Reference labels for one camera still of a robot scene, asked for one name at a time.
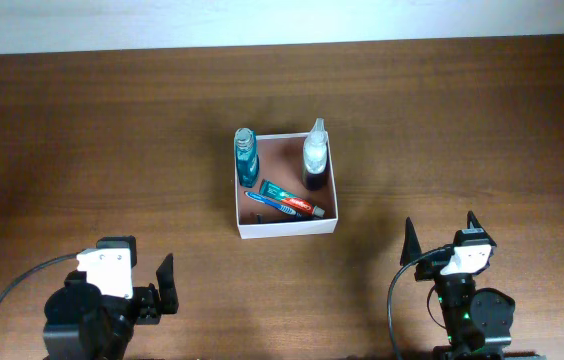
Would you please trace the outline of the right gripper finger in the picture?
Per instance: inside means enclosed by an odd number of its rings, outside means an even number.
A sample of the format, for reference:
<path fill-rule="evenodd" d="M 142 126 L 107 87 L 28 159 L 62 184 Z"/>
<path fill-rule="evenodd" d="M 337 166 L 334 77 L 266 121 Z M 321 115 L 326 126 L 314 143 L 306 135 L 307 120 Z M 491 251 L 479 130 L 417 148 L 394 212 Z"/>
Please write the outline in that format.
<path fill-rule="evenodd" d="M 482 229 L 480 222 L 473 211 L 469 210 L 467 213 L 467 228 L 468 229 Z"/>
<path fill-rule="evenodd" d="M 414 260 L 417 260 L 422 255 L 420 243 L 410 217 L 405 221 L 405 238 L 403 242 L 400 265 L 405 266 Z"/>

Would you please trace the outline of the teal mouthwash bottle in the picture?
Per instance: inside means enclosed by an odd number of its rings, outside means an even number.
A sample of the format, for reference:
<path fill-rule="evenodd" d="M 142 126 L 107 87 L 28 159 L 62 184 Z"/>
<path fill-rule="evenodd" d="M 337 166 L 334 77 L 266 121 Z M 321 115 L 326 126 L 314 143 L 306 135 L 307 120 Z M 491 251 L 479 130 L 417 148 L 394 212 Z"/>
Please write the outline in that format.
<path fill-rule="evenodd" d="M 256 134 L 249 128 L 240 128 L 234 137 L 236 171 L 239 183 L 253 188 L 259 177 L 259 156 Z"/>

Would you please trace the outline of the blue white toothbrush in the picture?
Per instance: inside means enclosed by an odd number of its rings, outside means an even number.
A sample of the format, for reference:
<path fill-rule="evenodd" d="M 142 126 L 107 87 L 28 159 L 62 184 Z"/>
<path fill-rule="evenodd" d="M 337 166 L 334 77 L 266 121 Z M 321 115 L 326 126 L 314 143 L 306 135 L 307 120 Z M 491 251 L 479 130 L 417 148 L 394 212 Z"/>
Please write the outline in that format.
<path fill-rule="evenodd" d="M 258 193 L 254 193 L 254 192 L 250 192 L 250 191 L 245 191 L 244 194 L 251 200 L 256 201 L 258 203 L 270 206 L 274 209 L 276 209 L 279 212 L 282 212 L 284 214 L 293 216 L 293 217 L 300 217 L 300 214 L 294 210 L 293 208 L 283 205 L 281 203 L 277 203 L 274 200 L 271 200 L 263 195 L 260 195 Z"/>

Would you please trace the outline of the green toothpaste tube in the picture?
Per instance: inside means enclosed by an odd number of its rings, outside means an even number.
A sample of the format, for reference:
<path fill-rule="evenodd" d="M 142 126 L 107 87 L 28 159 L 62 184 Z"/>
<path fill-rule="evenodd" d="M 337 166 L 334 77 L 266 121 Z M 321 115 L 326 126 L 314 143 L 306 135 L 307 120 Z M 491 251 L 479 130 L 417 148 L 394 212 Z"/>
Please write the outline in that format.
<path fill-rule="evenodd" d="M 290 193 L 269 180 L 264 180 L 262 182 L 259 193 L 263 196 L 281 202 L 282 204 L 287 205 L 304 215 L 310 215 L 318 218 L 323 218 L 325 216 L 324 209 Z"/>

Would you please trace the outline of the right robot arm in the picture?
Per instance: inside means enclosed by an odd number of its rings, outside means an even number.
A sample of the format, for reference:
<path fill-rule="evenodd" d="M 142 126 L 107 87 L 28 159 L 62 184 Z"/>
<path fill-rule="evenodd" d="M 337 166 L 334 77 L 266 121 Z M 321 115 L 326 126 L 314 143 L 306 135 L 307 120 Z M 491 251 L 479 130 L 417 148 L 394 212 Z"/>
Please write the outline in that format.
<path fill-rule="evenodd" d="M 423 252 L 410 219 L 405 221 L 405 241 L 400 265 L 415 268 L 417 281 L 432 281 L 449 344 L 436 346 L 434 359 L 502 359 L 512 342 L 515 301 L 493 289 L 476 287 L 475 277 L 490 265 L 496 242 L 473 212 L 467 227 L 453 242 Z"/>

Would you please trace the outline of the clear spray bottle dark liquid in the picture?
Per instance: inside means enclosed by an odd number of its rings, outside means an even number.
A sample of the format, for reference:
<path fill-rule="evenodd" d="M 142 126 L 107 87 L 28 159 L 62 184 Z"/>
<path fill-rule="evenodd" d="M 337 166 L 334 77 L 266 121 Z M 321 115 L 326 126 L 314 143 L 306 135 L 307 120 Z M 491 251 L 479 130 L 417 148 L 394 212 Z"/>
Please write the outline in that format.
<path fill-rule="evenodd" d="M 307 190 L 317 191 L 328 180 L 328 135 L 324 119 L 317 118 L 303 145 L 303 183 Z"/>

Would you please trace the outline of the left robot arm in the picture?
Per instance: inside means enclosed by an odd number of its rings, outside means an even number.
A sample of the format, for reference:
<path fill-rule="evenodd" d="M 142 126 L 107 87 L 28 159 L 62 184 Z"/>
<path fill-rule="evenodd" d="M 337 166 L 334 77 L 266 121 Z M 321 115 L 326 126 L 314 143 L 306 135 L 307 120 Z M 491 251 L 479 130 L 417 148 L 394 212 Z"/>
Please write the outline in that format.
<path fill-rule="evenodd" d="M 157 282 L 133 284 L 136 238 L 103 237 L 76 255 L 78 266 L 47 300 L 43 340 L 50 359 L 121 359 L 137 325 L 157 325 L 178 312 L 172 254 Z"/>

